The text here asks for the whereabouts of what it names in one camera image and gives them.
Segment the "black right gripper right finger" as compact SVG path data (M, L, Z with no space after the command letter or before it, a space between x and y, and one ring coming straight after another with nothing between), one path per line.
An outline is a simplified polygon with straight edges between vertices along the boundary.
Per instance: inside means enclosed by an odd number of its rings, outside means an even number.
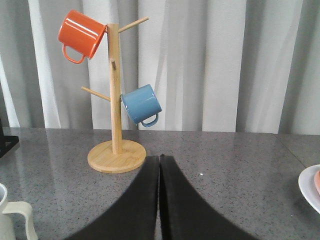
M188 182L175 158L160 156L159 214L164 240L253 240L214 210Z

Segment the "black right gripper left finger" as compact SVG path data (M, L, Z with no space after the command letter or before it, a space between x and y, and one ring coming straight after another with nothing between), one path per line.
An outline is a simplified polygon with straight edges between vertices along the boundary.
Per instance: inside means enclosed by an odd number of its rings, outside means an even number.
M101 216L69 240L153 240L158 211L160 160L148 156L133 182Z

